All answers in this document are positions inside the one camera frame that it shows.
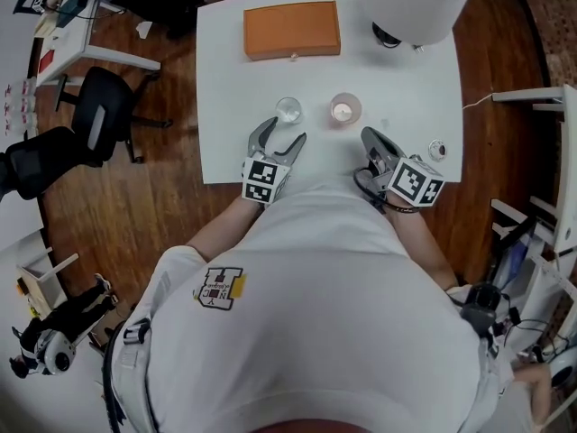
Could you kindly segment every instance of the white desk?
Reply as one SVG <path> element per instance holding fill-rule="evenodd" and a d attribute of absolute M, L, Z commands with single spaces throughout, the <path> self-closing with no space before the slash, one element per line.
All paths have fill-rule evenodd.
<path fill-rule="evenodd" d="M 538 101 L 555 99 L 558 104 Z M 493 93 L 493 101 L 536 101 L 536 111 L 552 111 L 564 114 L 561 123 L 561 179 L 557 204 L 553 207 L 539 198 L 531 203 L 549 212 L 557 219 L 553 248 L 560 253 L 577 246 L 577 90 L 569 85 L 553 88 Z"/>
<path fill-rule="evenodd" d="M 88 0 L 87 7 L 79 16 L 93 18 L 96 15 L 97 9 L 98 0 Z M 93 19 L 74 18 L 66 27 L 62 29 L 57 28 L 50 37 L 44 40 L 41 58 L 50 50 L 54 50 L 54 58 L 52 59 L 52 63 L 43 70 L 42 73 L 38 74 L 37 85 L 40 86 L 55 79 L 74 61 L 80 58 L 119 62 L 147 70 L 160 69 L 160 63 L 157 61 L 90 45 L 93 24 Z"/>
<path fill-rule="evenodd" d="M 250 61 L 243 50 L 243 10 L 327 0 L 225 0 L 198 10 L 197 106 L 205 183 L 241 180 L 251 131 L 275 115 L 282 97 L 295 97 L 305 120 L 277 127 L 271 150 L 282 150 L 303 131 L 308 139 L 292 175 L 345 174 L 366 165 L 360 133 L 372 126 L 407 155 L 418 153 L 449 181 L 461 180 L 463 111 L 453 36 L 416 53 L 406 43 L 380 46 L 358 0 L 336 0 L 341 55 Z M 346 131 L 330 130 L 329 104 L 355 94 L 362 117 Z M 389 125 L 383 125 L 387 119 Z M 428 146 L 444 141 L 447 157 L 433 162 Z"/>

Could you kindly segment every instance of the shirt logo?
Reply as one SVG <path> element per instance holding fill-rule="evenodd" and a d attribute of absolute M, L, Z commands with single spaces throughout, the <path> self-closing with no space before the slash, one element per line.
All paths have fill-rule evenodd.
<path fill-rule="evenodd" d="M 243 295 L 246 274 L 243 268 L 208 268 L 205 284 L 198 294 L 193 292 L 195 299 L 205 308 L 230 311 L 234 300 Z"/>

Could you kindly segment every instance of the chair backrest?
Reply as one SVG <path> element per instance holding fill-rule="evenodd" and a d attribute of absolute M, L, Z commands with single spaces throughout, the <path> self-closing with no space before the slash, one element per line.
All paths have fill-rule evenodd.
<path fill-rule="evenodd" d="M 101 160 L 108 161 L 116 142 L 129 136 L 135 101 L 122 77 L 90 68 L 78 93 L 71 128 Z"/>
<path fill-rule="evenodd" d="M 23 199 L 37 198 L 64 173 L 93 159 L 70 129 L 59 126 L 6 150 L 15 189 Z"/>
<path fill-rule="evenodd" d="M 10 172 L 6 155 L 3 152 L 0 152 L 0 202 L 6 194 L 15 189 L 14 178 Z"/>

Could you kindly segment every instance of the black and white marker cube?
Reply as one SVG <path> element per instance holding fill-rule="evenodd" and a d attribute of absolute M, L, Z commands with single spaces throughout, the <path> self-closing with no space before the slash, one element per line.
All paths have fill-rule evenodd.
<path fill-rule="evenodd" d="M 401 196 L 414 207 L 431 207 L 444 185 L 444 178 L 430 165 L 402 158 L 387 190 Z"/>
<path fill-rule="evenodd" d="M 243 198 L 272 204 L 282 191 L 290 167 L 247 157 L 243 168 Z"/>

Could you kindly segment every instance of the chair wheel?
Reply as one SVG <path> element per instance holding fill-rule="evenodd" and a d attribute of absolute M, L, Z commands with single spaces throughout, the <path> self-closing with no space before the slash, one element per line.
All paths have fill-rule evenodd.
<path fill-rule="evenodd" d="M 160 78 L 160 71 L 159 70 L 155 70 L 154 72 L 151 72 L 150 74 L 147 74 L 148 78 L 151 80 L 151 82 L 155 82 L 156 80 L 158 80 Z"/>

